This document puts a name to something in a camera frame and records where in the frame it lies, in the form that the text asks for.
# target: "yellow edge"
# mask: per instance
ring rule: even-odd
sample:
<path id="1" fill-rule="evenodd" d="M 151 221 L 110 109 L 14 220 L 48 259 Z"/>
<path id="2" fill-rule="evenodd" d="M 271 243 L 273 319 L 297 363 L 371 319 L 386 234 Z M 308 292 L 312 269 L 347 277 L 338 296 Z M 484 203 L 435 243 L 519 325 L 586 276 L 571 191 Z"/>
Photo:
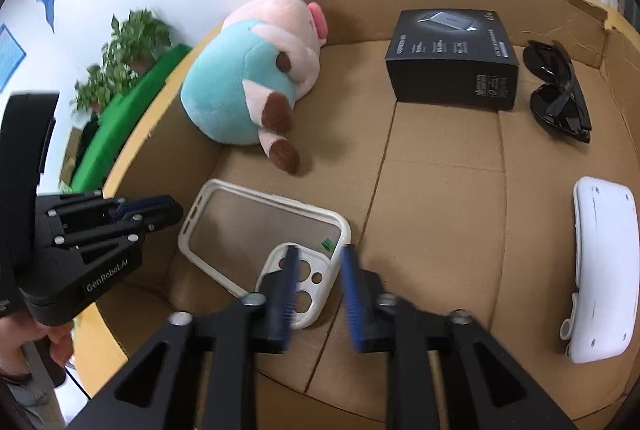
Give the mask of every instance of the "yellow edge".
<path id="1" fill-rule="evenodd" d="M 617 10 L 604 5 L 597 0 L 583 0 L 597 6 L 607 13 L 604 28 L 619 30 L 625 35 L 638 51 L 640 51 L 640 35 L 622 17 Z M 153 103 L 143 115 L 131 136 L 122 149 L 106 184 L 103 188 L 105 197 L 116 195 L 120 183 L 124 178 L 130 163 L 144 144 L 147 137 L 153 135 L 153 130 L 169 105 L 174 101 L 182 81 L 193 61 L 202 49 L 220 32 L 221 24 L 199 41 L 195 48 L 178 64 L 166 79 L 164 88 L 158 93 Z M 90 393 L 95 393 L 126 361 L 126 355 L 114 340 L 113 335 L 104 323 L 95 304 L 88 307 L 79 315 L 79 328 L 76 331 L 76 366 Z"/>

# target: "white plastic device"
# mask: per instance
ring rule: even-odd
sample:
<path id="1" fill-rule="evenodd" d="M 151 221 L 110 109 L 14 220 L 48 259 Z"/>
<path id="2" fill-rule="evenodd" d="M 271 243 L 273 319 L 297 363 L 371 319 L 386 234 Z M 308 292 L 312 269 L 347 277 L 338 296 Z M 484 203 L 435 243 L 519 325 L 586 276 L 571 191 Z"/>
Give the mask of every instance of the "white plastic device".
<path id="1" fill-rule="evenodd" d="M 193 253 L 193 251 L 191 251 L 189 247 L 191 235 L 193 234 L 194 228 L 198 224 L 198 220 L 201 214 L 205 210 L 205 205 L 209 201 L 211 195 L 217 190 L 225 190 L 240 197 L 258 201 L 271 207 L 276 207 L 297 215 L 329 223 L 340 228 L 340 238 L 335 244 L 335 248 L 331 255 L 331 258 L 326 257 L 318 251 L 314 251 L 310 248 L 303 247 L 294 243 L 283 243 L 277 245 L 275 248 L 273 248 L 273 250 L 267 257 L 255 286 L 257 290 L 260 282 L 262 281 L 262 277 L 264 277 L 271 271 L 277 271 L 278 269 L 280 269 L 280 266 L 278 264 L 280 260 L 285 256 L 288 245 L 293 244 L 297 246 L 300 249 L 300 259 L 302 261 L 306 261 L 310 266 L 310 273 L 308 277 L 306 277 L 306 279 L 302 282 L 298 283 L 298 291 L 305 291 L 309 294 L 309 296 L 311 297 L 311 305 L 309 306 L 309 309 L 304 313 L 294 312 L 292 327 L 294 329 L 302 329 L 311 325 L 320 315 L 320 312 L 324 307 L 324 303 L 329 296 L 329 292 L 331 291 L 335 279 L 338 276 L 338 271 L 340 271 L 340 261 L 342 258 L 342 248 L 351 242 L 351 227 L 349 226 L 347 220 L 340 214 L 331 210 L 325 210 L 324 208 L 312 206 L 286 197 L 265 194 L 263 192 L 258 192 L 257 190 L 234 185 L 226 181 L 221 181 L 220 179 L 211 179 L 207 181 L 200 189 L 196 200 L 191 206 L 189 213 L 185 217 L 184 224 L 182 225 L 180 234 L 178 235 L 178 248 L 180 249 L 182 254 L 184 254 L 184 256 L 189 259 L 189 261 L 195 264 L 195 266 L 198 266 L 201 270 L 204 271 L 204 273 L 209 275 L 213 280 L 222 285 L 228 292 L 238 298 L 246 295 L 248 291 L 245 291 L 238 284 L 227 278 L 210 264 L 203 261 L 200 257 Z M 313 281 L 313 276 L 316 273 L 322 274 L 322 280 L 319 283 L 315 283 Z"/>
<path id="2" fill-rule="evenodd" d="M 640 284 L 638 217 L 631 190 L 594 177 L 574 185 L 576 266 L 571 318 L 560 337 L 571 340 L 574 363 L 622 354 L 634 333 Z"/>

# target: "metal screw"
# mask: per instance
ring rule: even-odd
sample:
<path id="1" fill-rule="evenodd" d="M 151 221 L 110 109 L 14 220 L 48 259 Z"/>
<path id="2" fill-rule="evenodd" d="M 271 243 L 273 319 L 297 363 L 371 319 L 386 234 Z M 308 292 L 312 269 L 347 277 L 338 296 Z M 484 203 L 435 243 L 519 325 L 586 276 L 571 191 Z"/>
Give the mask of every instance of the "metal screw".
<path id="1" fill-rule="evenodd" d="M 262 293 L 249 293 L 241 299 L 244 305 L 262 305 L 267 302 L 267 297 Z"/>
<path id="2" fill-rule="evenodd" d="M 378 296 L 378 305 L 383 307 L 391 307 L 398 303 L 398 298 L 393 293 L 381 293 Z"/>
<path id="3" fill-rule="evenodd" d="M 473 321 L 471 313 L 466 309 L 456 309 L 449 316 L 451 321 L 457 325 L 467 325 Z"/>
<path id="4" fill-rule="evenodd" d="M 189 325 L 193 320 L 193 316 L 185 311 L 176 311 L 175 313 L 171 313 L 167 320 L 169 320 L 171 325 Z"/>

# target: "green sticker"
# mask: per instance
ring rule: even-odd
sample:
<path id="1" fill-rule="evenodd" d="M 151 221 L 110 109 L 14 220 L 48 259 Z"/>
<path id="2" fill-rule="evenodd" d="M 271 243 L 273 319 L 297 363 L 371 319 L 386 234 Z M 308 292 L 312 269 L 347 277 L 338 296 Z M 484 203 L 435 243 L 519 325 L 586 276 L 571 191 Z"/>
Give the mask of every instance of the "green sticker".
<path id="1" fill-rule="evenodd" d="M 334 251 L 335 244 L 331 239 L 327 238 L 324 241 L 322 241 L 320 244 L 326 251 Z"/>

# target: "cardboard surface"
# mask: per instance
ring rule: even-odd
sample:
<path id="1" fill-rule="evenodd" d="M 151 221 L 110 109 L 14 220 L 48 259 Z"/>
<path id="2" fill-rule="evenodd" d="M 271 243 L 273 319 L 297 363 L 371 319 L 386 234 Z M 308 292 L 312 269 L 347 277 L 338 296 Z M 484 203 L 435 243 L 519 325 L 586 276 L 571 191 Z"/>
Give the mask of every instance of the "cardboard surface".
<path id="1" fill-rule="evenodd" d="M 104 323 L 95 303 L 76 317 L 74 329 L 76 370 L 89 396 L 95 396 L 127 362 L 127 355 Z"/>
<path id="2" fill-rule="evenodd" d="M 498 12 L 515 46 L 559 40 L 571 57 L 599 67 L 606 13 L 583 0 L 307 0 L 322 6 L 329 44 L 391 38 L 402 10 L 472 8 Z"/>
<path id="3" fill-rule="evenodd" d="M 589 430 L 602 428 L 616 400 L 640 372 L 639 362 L 634 364 L 640 331 L 618 358 L 572 365 L 561 356 L 559 324 L 570 312 L 575 290 L 570 190 L 575 179 L 591 174 L 622 182 L 640 197 L 634 153 L 640 142 L 640 123 L 636 125 L 634 115 L 640 106 L 640 36 L 615 11 L 589 0 L 316 1 L 324 7 L 332 46 L 322 50 L 318 85 L 296 105 L 290 139 L 302 155 L 301 176 L 277 170 L 259 147 L 225 148 L 218 158 L 220 147 L 180 113 L 175 102 L 180 84 L 216 34 L 213 30 L 176 68 L 149 107 L 116 162 L 106 191 L 115 194 L 122 185 L 123 191 L 141 196 L 157 186 L 182 194 L 188 207 L 188 198 L 193 195 L 192 201 L 211 176 L 340 212 L 350 222 L 355 242 L 365 232 L 364 263 L 383 273 L 389 289 L 434 311 L 450 311 L 464 303 L 490 324 L 494 335 L 571 417 L 589 424 Z M 600 67 L 604 53 L 599 70 L 576 64 L 593 120 L 593 143 L 585 148 L 553 140 L 535 123 L 527 99 L 540 82 L 524 67 L 511 113 L 498 117 L 470 109 L 401 107 L 405 104 L 395 111 L 382 59 L 399 11 L 452 6 L 497 10 L 516 45 L 529 38 L 555 38 L 574 60 L 593 67 Z M 164 133 L 162 142 L 157 133 Z M 428 237 L 420 237 L 420 232 Z M 159 258 L 146 263 L 134 279 L 159 289 L 166 278 L 162 291 L 179 309 L 207 312 L 226 305 L 230 295 L 183 256 L 173 257 L 175 250 L 170 235 L 166 240 L 150 237 L 146 260 L 152 261 L 156 251 Z M 127 302 L 114 301 L 113 306 L 128 310 L 126 323 L 116 320 L 118 309 L 103 309 L 113 336 L 127 349 L 147 337 L 171 309 L 153 293 L 143 291 L 142 296 L 147 300 L 127 295 L 122 297 Z M 358 428 L 373 423 L 353 415 L 339 423 L 325 420 L 327 410 L 344 413 L 297 397 L 292 390 L 307 391 L 371 418 L 384 417 L 383 357 L 350 351 L 342 314 L 333 323 L 339 299 L 339 288 L 334 288 L 321 318 L 295 334 L 289 352 L 260 356 L 258 366 L 289 387 L 271 382 L 283 389 L 273 392 L 292 410 L 307 402 L 318 409 L 309 424 Z M 88 322 L 80 331 L 108 338 L 104 321 L 97 310 L 93 313 L 83 317 Z M 95 343 L 93 360 L 86 347 L 79 353 L 84 357 L 83 381 L 86 374 L 94 384 L 100 378 L 106 381 L 122 356 L 103 356 L 97 337 L 78 341 L 83 346 Z M 93 366 L 98 360 L 100 366 Z M 262 427 L 282 428 L 288 420 L 274 412 Z"/>
<path id="4" fill-rule="evenodd" d="M 364 419 L 276 383 L 262 374 L 257 380 L 258 428 L 278 430 L 383 430 L 382 423 Z"/>
<path id="5" fill-rule="evenodd" d="M 65 155 L 62 158 L 62 168 L 60 169 L 60 181 L 66 185 L 71 183 L 71 176 L 76 169 L 76 156 L 78 155 L 81 138 L 82 129 L 72 127 L 66 143 Z"/>
<path id="6" fill-rule="evenodd" d="M 175 311 L 156 293 L 127 283 L 115 285 L 96 305 L 127 356 L 136 352 Z"/>
<path id="7" fill-rule="evenodd" d="M 602 430 L 624 402 L 625 397 L 623 396 L 609 406 L 575 420 L 574 424 L 578 427 L 578 430 Z"/>
<path id="8" fill-rule="evenodd" d="M 220 150 L 219 144 L 191 123 L 177 98 L 162 121 L 147 134 L 138 156 L 129 163 L 122 179 L 115 184 L 115 178 L 110 176 L 104 188 L 105 197 L 135 200 L 169 194 L 187 213 L 218 160 Z M 180 223 L 150 233 L 145 238 L 142 267 L 127 282 L 159 291 L 174 256 L 179 231 Z"/>
<path id="9" fill-rule="evenodd" d="M 469 309 L 487 326 L 502 266 L 502 169 L 496 113 L 398 104 L 360 245 L 362 266 L 420 309 Z M 385 369 L 384 356 L 351 349 L 341 309 L 308 394 L 384 420 Z"/>
<path id="10" fill-rule="evenodd" d="M 575 287 L 572 187 L 592 175 L 620 182 L 640 197 L 640 170 L 622 115 L 599 71 L 575 64 L 593 132 L 589 145 L 555 139 L 530 114 L 527 97 L 540 84 L 524 65 L 511 113 L 500 112 L 507 229 L 492 333 L 571 418 L 599 410 L 624 391 L 640 331 L 622 356 L 575 365 L 558 339 Z"/>

